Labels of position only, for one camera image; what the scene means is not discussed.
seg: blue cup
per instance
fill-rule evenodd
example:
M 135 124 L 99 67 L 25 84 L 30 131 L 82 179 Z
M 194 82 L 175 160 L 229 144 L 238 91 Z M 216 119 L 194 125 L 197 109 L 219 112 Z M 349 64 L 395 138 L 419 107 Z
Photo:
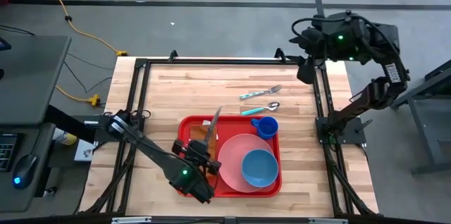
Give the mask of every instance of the blue cup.
M 276 119 L 272 117 L 264 117 L 260 120 L 253 118 L 251 124 L 257 128 L 257 133 L 262 139 L 272 138 L 279 128 Z
M 279 174 L 279 166 L 271 152 L 264 149 L 255 149 L 247 153 L 242 160 L 241 173 L 250 185 L 264 188 L 276 180 Z

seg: red tray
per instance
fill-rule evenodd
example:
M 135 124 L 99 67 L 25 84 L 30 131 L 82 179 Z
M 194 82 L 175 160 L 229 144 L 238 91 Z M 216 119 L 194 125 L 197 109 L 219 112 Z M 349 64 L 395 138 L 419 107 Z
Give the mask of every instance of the red tray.
M 251 125 L 251 119 L 263 118 L 263 116 L 219 116 L 216 124 L 218 141 L 216 143 L 216 160 L 218 159 L 218 153 L 221 150 L 223 144 L 235 135 L 242 133 L 249 133 L 257 135 L 257 129 Z M 178 127 L 178 139 L 182 140 L 185 145 L 188 144 L 190 139 L 190 127 L 191 125 L 201 125 L 204 120 L 212 120 L 213 116 L 189 116 L 182 120 Z M 280 187 L 282 186 L 282 174 L 280 172 L 280 154 L 279 154 L 279 139 L 278 134 L 273 136 L 272 139 L 266 140 L 269 146 L 272 148 L 274 156 L 279 165 L 279 176 L 272 185 L 260 189 L 258 192 L 243 193 L 230 188 L 221 178 L 218 176 L 218 186 L 215 190 L 215 197 L 272 197 L 276 195 Z M 216 181 L 215 177 L 209 177 L 209 183 L 214 186 Z

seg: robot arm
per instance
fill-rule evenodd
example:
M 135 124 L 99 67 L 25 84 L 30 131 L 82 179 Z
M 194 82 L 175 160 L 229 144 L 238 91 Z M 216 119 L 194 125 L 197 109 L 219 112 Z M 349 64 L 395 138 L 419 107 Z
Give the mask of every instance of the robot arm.
M 313 27 L 302 33 L 295 30 L 296 24 L 311 20 Z M 383 68 L 385 76 L 372 80 L 360 93 L 352 97 L 350 105 L 341 111 L 328 114 L 330 132 L 343 130 L 347 122 L 369 109 L 389 106 L 399 94 L 407 89 L 408 70 L 400 58 L 397 27 L 372 23 L 351 11 L 337 13 L 324 18 L 297 20 L 292 25 L 297 37 L 290 40 L 305 50 L 307 59 L 299 57 L 297 78 L 306 84 L 313 82 L 316 60 L 358 61 L 362 65 L 373 60 Z
M 214 196 L 213 187 L 202 175 L 199 167 L 202 166 L 204 170 L 208 169 L 210 173 L 215 175 L 221 164 L 209 161 L 206 148 L 199 147 L 202 144 L 197 140 L 192 140 L 188 145 L 187 149 L 192 149 L 192 146 L 197 147 L 196 151 L 190 151 L 190 154 L 186 154 L 187 151 L 182 149 L 183 147 L 180 147 L 176 154 L 168 153 L 142 134 L 137 129 L 136 124 L 132 122 L 130 112 L 123 110 L 109 118 L 105 129 L 115 139 L 135 145 L 143 154 L 155 162 L 163 170 L 169 184 L 179 192 L 184 195 L 191 194 L 201 203 L 209 203 L 210 198 Z M 185 150 L 184 158 L 178 155 L 182 150 Z

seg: wooden table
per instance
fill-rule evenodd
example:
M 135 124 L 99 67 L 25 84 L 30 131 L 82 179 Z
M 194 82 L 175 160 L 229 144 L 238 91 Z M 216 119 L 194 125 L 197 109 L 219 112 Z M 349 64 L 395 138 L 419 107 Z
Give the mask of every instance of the wooden table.
M 135 58 L 119 58 L 114 71 L 106 111 L 125 108 Z M 317 117 L 313 87 L 296 79 L 297 66 L 182 66 L 153 65 L 144 106 L 152 112 L 144 133 L 170 151 L 180 121 L 191 115 L 236 115 L 270 101 L 280 108 L 271 116 L 279 123 L 283 186 L 270 198 L 213 198 L 209 205 L 180 196 L 163 172 L 137 152 L 127 214 L 134 216 L 270 216 L 329 217 L 330 202 L 323 149 L 316 139 Z M 328 75 L 336 109 L 348 104 L 350 86 L 344 63 L 328 63 Z M 283 88 L 272 95 L 240 101 L 240 94 Z M 80 210 L 89 208 L 110 182 L 118 144 L 108 143 L 95 152 Z M 361 149 L 343 146 L 349 181 L 373 211 L 377 211 L 369 168 Z M 342 209 L 342 188 L 337 186 Z M 116 197 L 116 205 L 121 194 Z

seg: gray floor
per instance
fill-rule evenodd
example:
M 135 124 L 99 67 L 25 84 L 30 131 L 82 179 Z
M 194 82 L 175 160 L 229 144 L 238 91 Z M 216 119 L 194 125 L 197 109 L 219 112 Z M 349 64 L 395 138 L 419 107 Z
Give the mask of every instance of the gray floor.
M 153 0 L 153 1 L 258 1 L 305 2 L 314 0 Z M 344 4 L 451 4 L 450 0 L 323 0 Z M 181 56 L 253 56 L 270 57 L 277 47 L 289 54 L 300 50 L 288 43 L 291 23 L 315 14 L 314 9 L 288 8 L 186 8 L 186 7 L 95 7 L 69 6 L 74 23 L 81 30 L 97 35 L 117 49 L 133 56 L 167 56 L 177 49 Z M 412 76 L 410 87 L 420 83 L 425 73 L 451 58 L 450 11 L 358 11 L 375 22 L 396 24 L 400 30 L 403 61 Z M 59 6 L 9 5 L 0 8 L 0 24 L 21 27 L 38 35 L 69 35 L 70 52 L 98 65 L 112 67 L 116 55 L 92 39 L 77 35 L 63 20 Z M 90 88 L 111 76 L 110 70 L 99 70 L 68 57 L 66 62 Z M 347 64 L 353 93 L 360 91 L 371 78 L 382 74 L 374 63 L 360 66 Z M 98 93 L 106 99 L 109 83 L 89 94 L 65 69 L 59 84 L 70 93 L 88 97 Z M 86 115 L 101 112 L 75 103 L 55 92 L 52 104 L 69 114 Z M 426 164 L 410 111 L 402 107 L 394 112 L 369 111 L 363 119 L 374 122 L 365 129 L 369 165 L 380 212 L 387 216 L 451 222 L 451 173 L 413 178 L 410 169 Z M 31 210 L 23 216 L 68 214 L 74 211 L 82 193 L 84 177 L 69 175 L 62 181 L 67 192 L 60 192 L 49 207 Z

